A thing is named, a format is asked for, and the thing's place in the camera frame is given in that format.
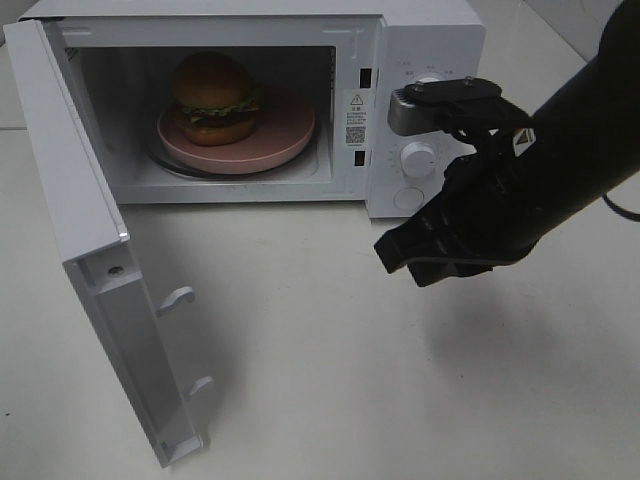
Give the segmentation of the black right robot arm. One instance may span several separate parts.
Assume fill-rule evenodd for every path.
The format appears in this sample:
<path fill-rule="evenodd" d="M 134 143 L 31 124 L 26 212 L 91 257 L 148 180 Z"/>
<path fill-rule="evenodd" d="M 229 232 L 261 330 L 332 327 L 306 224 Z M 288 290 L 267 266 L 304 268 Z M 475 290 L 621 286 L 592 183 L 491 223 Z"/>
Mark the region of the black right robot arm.
<path fill-rule="evenodd" d="M 467 77 L 395 90 L 393 132 L 443 132 L 473 147 L 442 189 L 375 251 L 419 286 L 469 277 L 527 256 L 539 240 L 639 169 L 639 5 L 624 1 L 597 55 L 534 114 L 500 87 Z"/>

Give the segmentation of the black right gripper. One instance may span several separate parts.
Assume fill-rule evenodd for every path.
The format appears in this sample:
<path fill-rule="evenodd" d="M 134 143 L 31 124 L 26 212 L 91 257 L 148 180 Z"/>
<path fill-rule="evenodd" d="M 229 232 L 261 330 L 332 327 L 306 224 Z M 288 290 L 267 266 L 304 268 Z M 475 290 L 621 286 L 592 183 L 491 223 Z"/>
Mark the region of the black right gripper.
<path fill-rule="evenodd" d="M 443 191 L 375 243 L 389 274 L 407 267 L 427 287 L 514 264 L 537 243 L 526 232 L 535 210 L 530 157 L 545 144 L 544 130 L 517 125 L 468 136 L 476 153 L 447 168 Z"/>

